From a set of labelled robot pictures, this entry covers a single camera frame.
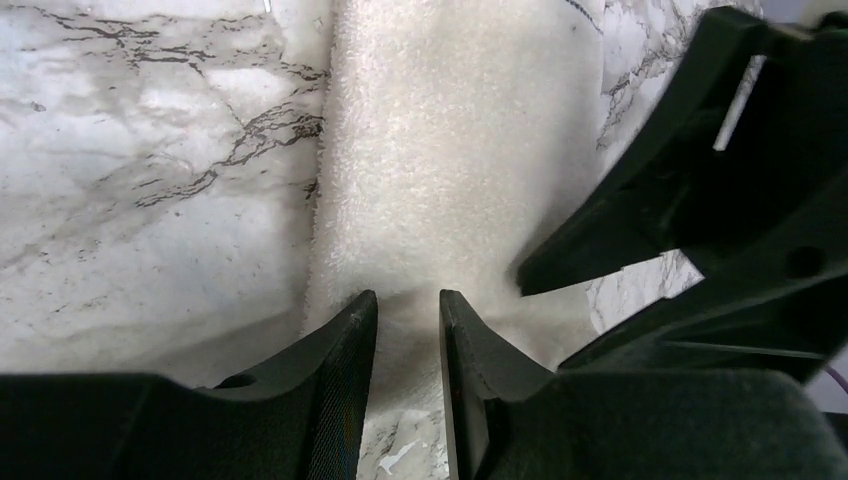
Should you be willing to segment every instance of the white towel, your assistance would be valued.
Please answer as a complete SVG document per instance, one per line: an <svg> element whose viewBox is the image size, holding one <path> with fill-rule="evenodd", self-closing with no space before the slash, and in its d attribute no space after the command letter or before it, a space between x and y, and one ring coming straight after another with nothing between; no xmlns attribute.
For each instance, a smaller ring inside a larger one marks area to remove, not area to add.
<svg viewBox="0 0 848 480"><path fill-rule="evenodd" d="M515 268L599 181L600 0L340 0L304 334L379 296L369 415L441 408L438 291L552 367L596 336L580 287Z"/></svg>

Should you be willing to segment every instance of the dark stitching on towel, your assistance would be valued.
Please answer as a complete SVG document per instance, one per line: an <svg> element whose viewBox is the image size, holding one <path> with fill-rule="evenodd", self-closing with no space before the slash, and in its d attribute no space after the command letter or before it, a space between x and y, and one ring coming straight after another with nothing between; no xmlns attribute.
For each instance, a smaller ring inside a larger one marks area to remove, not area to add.
<svg viewBox="0 0 848 480"><path fill-rule="evenodd" d="M596 32L598 32L600 34L604 33L604 32L601 31L600 27L598 27L598 24L595 23L595 19L592 18L591 15L589 15L589 12L587 12L586 9L583 8L583 5L580 5L580 3L577 0L565 0L565 1L568 2L568 4L571 5L572 7L576 8L578 12L582 13L584 17L588 18L589 21L592 22L592 26L595 28Z"/></svg>

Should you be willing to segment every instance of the white marble countertop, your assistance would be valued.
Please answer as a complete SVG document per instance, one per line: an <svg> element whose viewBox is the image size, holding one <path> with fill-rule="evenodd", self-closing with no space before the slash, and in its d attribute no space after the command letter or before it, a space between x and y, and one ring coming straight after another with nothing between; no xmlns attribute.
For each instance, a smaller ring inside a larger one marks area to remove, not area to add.
<svg viewBox="0 0 848 480"><path fill-rule="evenodd" d="M211 385L291 343L331 0L271 0L271 13L260 0L12 3L0 7L3 370ZM644 120L693 19L727 3L607 0L599 161ZM698 278L668 254L587 293L606 329ZM360 478L447 478L440 418L385 419Z"/></svg>

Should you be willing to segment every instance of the folded towel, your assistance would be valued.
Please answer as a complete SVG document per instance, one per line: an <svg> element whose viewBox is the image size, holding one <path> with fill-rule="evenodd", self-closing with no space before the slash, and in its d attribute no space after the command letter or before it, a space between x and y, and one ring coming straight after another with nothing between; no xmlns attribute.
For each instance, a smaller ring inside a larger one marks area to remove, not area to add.
<svg viewBox="0 0 848 480"><path fill-rule="evenodd" d="M340 0L308 334L380 299L369 414L441 408L438 291L552 367L597 334L580 287L515 268L597 185L600 0Z"/></svg>

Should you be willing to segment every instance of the towel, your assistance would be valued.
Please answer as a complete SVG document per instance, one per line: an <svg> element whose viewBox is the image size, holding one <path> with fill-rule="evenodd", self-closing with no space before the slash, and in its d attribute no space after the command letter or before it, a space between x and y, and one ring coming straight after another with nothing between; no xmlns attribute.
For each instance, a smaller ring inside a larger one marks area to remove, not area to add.
<svg viewBox="0 0 848 480"><path fill-rule="evenodd" d="M597 185L600 0L340 0L303 334L377 292L368 415L442 408L438 292L553 368L597 333L517 265Z"/></svg>

